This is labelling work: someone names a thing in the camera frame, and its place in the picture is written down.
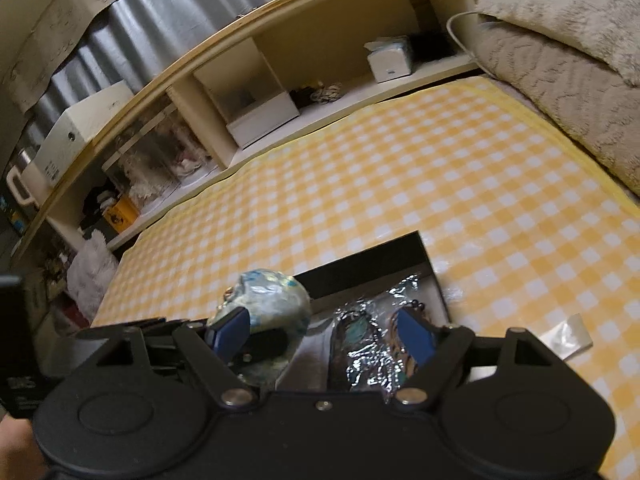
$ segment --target white cable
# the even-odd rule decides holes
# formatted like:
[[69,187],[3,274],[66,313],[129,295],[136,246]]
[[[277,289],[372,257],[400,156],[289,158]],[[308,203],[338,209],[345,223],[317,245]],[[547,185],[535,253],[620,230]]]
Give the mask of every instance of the white cable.
[[453,30],[451,28],[451,24],[453,23],[453,21],[459,18],[460,16],[468,16],[470,14],[479,14],[479,12],[476,12],[475,10],[468,10],[467,12],[460,12],[459,14],[454,14],[447,20],[447,25],[445,25],[445,27],[447,29],[447,32],[451,36],[451,39],[456,42],[456,44],[464,51],[464,53],[467,54],[470,58],[472,58],[476,62],[476,65],[478,65],[484,72],[486,72],[487,75],[489,75],[493,79],[496,79],[496,76],[492,74],[488,69],[485,68],[485,66],[476,57],[476,54],[474,54],[466,46],[464,46],[462,42],[458,39],[458,37],[453,33]]

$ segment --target gingham tablecloth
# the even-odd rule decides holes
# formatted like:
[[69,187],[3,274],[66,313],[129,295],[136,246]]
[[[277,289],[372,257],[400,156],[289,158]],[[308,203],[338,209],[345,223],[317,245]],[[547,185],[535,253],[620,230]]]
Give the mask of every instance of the gingham tablecloth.
[[414,230],[477,333],[582,314],[594,346],[570,364],[616,413],[603,473],[637,479],[638,208],[483,78],[364,108],[174,208],[127,251],[94,324],[205,317],[241,271],[296,274]]

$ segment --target silver curtain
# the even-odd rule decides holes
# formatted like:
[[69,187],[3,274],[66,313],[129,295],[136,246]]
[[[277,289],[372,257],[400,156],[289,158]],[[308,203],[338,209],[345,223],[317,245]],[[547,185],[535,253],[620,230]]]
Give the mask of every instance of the silver curtain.
[[18,145],[39,147],[62,112],[117,81],[138,92],[240,14],[270,0],[118,0],[100,13],[31,109]]

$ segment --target beige quilted blanket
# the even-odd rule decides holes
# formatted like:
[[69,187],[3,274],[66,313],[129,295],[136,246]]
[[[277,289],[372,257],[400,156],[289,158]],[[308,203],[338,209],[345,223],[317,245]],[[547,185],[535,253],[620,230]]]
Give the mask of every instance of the beige quilted blanket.
[[570,46],[508,23],[485,23],[476,56],[640,196],[640,88]]

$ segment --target white fluffy pillow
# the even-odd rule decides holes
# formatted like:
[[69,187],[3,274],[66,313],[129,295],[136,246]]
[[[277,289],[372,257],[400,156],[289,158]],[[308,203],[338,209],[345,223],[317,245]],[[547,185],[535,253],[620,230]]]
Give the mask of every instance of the white fluffy pillow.
[[577,48],[640,85],[640,0],[478,0],[476,10]]

